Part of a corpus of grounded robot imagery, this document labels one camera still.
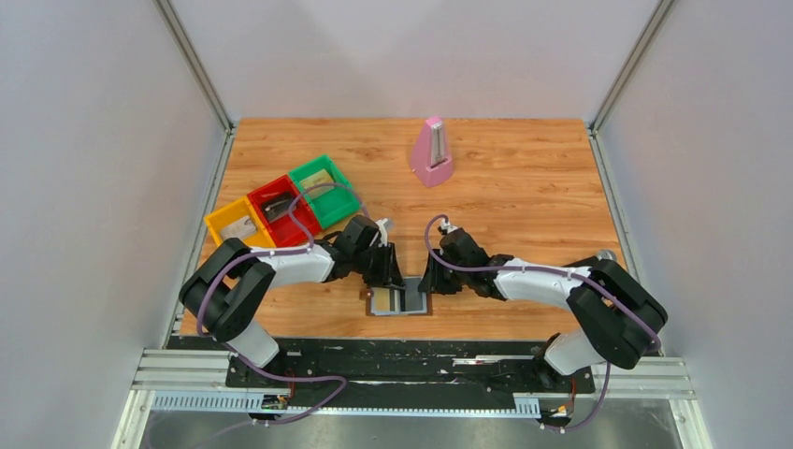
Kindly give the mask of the brown leather card holder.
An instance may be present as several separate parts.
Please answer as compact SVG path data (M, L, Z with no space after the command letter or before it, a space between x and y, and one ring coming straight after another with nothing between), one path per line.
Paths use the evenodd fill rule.
M360 292L360 297L366 302L366 313L371 316L386 317L386 316L423 316L431 315L431 296L428 293L421 292L418 287L421 281L419 276L408 276L404 279L404 288L385 288L385 287L370 287ZM398 299L398 313L391 315L372 315L369 312L369 300L372 295L373 289L392 289Z

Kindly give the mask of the black card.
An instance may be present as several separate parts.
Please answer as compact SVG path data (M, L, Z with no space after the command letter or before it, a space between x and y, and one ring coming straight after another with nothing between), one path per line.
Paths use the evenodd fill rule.
M265 197L260 203L264 220L274 223L287 216L294 198L292 194L286 192Z

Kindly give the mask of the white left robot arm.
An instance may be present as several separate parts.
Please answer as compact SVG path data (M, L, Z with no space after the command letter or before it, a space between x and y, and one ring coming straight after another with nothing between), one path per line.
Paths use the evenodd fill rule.
M369 287L404 287L396 246L388 239L392 225L389 218L355 215L342 231L295 249L264 249L227 239L182 285L179 301L213 339L263 368L280 351L254 320L269 290L334 282L352 273Z

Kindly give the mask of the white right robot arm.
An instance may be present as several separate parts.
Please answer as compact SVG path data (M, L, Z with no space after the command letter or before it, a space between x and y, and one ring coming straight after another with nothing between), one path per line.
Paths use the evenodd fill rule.
M480 297L529 300L573 314L578 330L546 341L535 356L539 371L570 376L603 363L633 369L659 348L657 334L668 313L617 261L594 256L564 267L532 264L488 254L448 221L439 232L423 279L427 293L449 295L467 287Z

